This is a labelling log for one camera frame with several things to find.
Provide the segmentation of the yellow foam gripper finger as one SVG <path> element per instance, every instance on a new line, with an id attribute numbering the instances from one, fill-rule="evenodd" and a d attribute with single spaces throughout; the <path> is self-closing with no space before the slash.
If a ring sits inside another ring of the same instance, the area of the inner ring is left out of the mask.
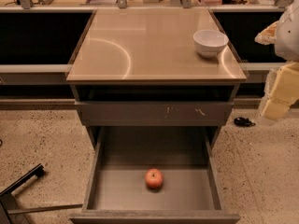
<path id="1" fill-rule="evenodd" d="M 267 26 L 265 29 L 263 29 L 260 33 L 258 33 L 254 41 L 256 43 L 262 44 L 262 45 L 270 45 L 274 44 L 276 42 L 276 29 L 277 29 L 278 23 L 275 21 L 269 26 Z"/>
<path id="2" fill-rule="evenodd" d="M 261 116 L 265 119 L 281 119 L 299 100 L 299 63 L 286 63 L 269 79 L 268 93 Z"/>

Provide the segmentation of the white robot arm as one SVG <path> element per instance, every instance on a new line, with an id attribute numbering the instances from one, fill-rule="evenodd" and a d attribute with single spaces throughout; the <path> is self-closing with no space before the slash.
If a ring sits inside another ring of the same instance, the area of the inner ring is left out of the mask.
<path id="1" fill-rule="evenodd" d="M 254 41 L 273 44 L 276 55 L 286 60 L 278 70 L 269 72 L 259 106 L 260 122 L 274 123 L 299 100 L 299 0 L 294 0 Z"/>

